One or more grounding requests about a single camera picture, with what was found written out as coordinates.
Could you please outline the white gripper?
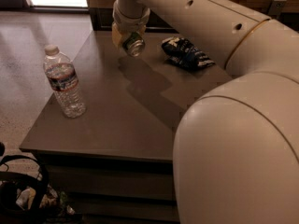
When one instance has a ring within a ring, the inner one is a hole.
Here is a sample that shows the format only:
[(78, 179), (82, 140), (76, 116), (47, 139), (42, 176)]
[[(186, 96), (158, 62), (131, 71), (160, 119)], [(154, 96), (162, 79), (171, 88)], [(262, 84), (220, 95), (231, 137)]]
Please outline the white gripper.
[(146, 32), (146, 25), (149, 21), (150, 9), (142, 4), (114, 3), (112, 42), (117, 49), (122, 47), (123, 42), (128, 38), (128, 33), (138, 32), (141, 37)]

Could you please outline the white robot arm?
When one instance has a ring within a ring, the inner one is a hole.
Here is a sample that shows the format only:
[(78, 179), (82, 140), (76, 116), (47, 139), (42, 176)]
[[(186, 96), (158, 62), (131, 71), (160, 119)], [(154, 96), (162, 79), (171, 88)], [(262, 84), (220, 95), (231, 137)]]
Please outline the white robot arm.
[(176, 131), (180, 224), (299, 224), (298, 34), (229, 0), (133, 0), (232, 77)]

